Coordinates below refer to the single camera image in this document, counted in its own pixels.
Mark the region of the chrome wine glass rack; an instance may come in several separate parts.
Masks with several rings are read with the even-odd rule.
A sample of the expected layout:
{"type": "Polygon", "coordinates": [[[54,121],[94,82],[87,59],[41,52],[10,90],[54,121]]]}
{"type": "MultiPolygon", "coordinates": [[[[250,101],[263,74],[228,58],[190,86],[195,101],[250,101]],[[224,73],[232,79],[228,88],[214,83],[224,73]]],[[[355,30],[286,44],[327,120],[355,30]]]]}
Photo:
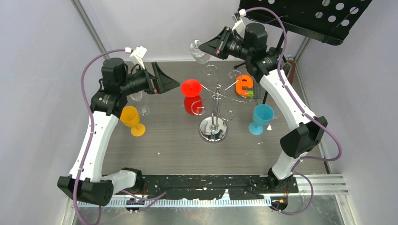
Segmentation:
{"type": "Polygon", "coordinates": [[[248,91],[244,91],[240,96],[242,100],[231,98],[226,96],[226,91],[231,89],[239,81],[242,80],[243,74],[238,70],[232,70],[229,72],[229,78],[237,78],[231,85],[224,88],[219,84],[219,69],[215,65],[207,65],[203,70],[204,74],[210,76],[213,72],[216,72],[216,83],[213,88],[207,88],[205,85],[200,86],[207,90],[210,94],[209,99],[214,101],[214,109],[211,111],[209,117],[204,118],[199,124],[199,136],[207,143],[219,143],[223,141],[228,134],[227,122],[234,119],[235,114],[232,110],[227,110],[225,116],[222,116],[220,110],[220,101],[225,98],[235,102],[249,103],[253,99],[253,95],[248,91]]]}

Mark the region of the small clear glass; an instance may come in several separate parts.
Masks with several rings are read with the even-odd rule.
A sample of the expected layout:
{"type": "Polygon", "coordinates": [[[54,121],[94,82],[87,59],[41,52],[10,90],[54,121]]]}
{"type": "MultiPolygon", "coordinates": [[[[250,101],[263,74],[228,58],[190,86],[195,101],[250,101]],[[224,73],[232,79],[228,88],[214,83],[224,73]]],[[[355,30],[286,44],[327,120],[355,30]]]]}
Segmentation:
{"type": "Polygon", "coordinates": [[[189,50],[191,53],[191,56],[199,63],[199,64],[206,64],[210,61],[210,55],[201,51],[199,49],[199,46],[202,44],[202,42],[198,39],[195,39],[190,42],[189,45],[189,50]]]}

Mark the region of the red wine glass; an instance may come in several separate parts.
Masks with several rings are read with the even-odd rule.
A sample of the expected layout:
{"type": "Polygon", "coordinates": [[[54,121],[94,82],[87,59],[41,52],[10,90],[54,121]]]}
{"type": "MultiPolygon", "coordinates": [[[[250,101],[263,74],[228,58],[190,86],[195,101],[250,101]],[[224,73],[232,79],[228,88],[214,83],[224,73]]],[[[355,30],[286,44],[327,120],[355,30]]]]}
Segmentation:
{"type": "Polygon", "coordinates": [[[195,79],[188,79],[183,82],[181,91],[185,96],[184,108],[190,115],[197,115],[202,112],[202,98],[200,97],[202,87],[199,81],[195,79]]]}

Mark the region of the clear champagne flute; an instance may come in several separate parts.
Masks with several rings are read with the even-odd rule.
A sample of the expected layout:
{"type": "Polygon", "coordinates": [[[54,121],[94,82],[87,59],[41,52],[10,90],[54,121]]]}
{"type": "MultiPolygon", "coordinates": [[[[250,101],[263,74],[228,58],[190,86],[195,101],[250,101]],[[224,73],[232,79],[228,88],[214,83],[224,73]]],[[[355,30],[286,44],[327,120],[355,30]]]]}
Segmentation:
{"type": "Polygon", "coordinates": [[[267,131],[272,130],[272,125],[276,122],[276,120],[281,116],[281,111],[278,106],[273,107],[274,116],[270,123],[268,124],[267,131]]]}

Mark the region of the clear wine glass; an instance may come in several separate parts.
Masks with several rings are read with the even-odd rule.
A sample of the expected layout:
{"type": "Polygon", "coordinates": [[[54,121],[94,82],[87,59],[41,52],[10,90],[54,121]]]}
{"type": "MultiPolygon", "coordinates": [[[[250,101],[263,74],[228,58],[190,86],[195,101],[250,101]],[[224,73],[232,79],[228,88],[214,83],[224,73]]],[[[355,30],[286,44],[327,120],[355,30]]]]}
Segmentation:
{"type": "Polygon", "coordinates": [[[145,92],[140,91],[130,94],[129,97],[135,103],[135,107],[141,116],[148,116],[150,114],[150,107],[147,103],[147,97],[144,97],[145,92]]]}

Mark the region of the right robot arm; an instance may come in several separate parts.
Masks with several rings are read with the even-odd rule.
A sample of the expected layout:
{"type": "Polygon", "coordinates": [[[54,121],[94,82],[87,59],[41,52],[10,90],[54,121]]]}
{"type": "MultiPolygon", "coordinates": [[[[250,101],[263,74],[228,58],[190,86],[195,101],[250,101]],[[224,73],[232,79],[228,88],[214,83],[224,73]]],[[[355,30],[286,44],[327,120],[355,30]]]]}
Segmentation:
{"type": "Polygon", "coordinates": [[[290,132],[280,139],[282,153],[269,169],[266,179],[270,191],[281,192],[293,177],[294,167],[319,144],[328,122],[309,110],[280,69],[282,50],[267,48],[268,34],[264,25],[250,23],[240,36],[235,29],[224,27],[199,49],[225,60],[233,56],[244,60],[247,72],[273,98],[283,114],[290,132]]]}

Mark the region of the yellow wine glass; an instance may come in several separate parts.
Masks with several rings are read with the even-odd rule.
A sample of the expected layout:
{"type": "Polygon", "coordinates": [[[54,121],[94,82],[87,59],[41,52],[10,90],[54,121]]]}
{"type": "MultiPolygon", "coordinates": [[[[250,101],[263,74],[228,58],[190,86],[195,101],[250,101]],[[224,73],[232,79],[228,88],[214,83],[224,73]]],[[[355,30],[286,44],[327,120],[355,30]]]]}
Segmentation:
{"type": "Polygon", "coordinates": [[[131,134],[135,137],[142,136],[146,131],[145,126],[140,123],[140,115],[137,109],[133,106],[125,106],[122,109],[120,121],[130,128],[131,134]]]}

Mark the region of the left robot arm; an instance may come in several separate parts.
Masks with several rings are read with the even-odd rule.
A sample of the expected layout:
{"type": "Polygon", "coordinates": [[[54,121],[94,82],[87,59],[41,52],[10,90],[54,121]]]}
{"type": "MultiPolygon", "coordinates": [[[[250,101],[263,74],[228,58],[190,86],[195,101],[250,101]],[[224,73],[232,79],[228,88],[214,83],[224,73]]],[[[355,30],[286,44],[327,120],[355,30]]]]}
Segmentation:
{"type": "Polygon", "coordinates": [[[142,67],[136,71],[128,70],[121,58],[103,62],[101,87],[91,98],[89,124],[82,148],[69,174],[59,177],[57,182],[57,187],[70,199],[106,206],[114,194],[124,189],[133,194],[143,190],[140,170],[122,168],[104,176],[102,165],[112,132],[127,105],[127,96],[140,91],[163,94],[180,85],[166,75],[157,62],[151,65],[153,74],[142,67]]]}

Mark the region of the blue wine glass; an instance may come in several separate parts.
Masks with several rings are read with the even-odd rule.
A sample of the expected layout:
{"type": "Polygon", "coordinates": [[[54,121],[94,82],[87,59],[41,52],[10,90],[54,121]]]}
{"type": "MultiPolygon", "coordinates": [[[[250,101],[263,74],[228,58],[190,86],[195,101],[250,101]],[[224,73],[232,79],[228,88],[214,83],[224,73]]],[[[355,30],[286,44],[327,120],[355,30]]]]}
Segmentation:
{"type": "Polygon", "coordinates": [[[261,135],[264,127],[270,123],[274,117],[274,110],[265,104],[257,105],[253,111],[253,122],[248,126],[252,135],[261,135]]]}

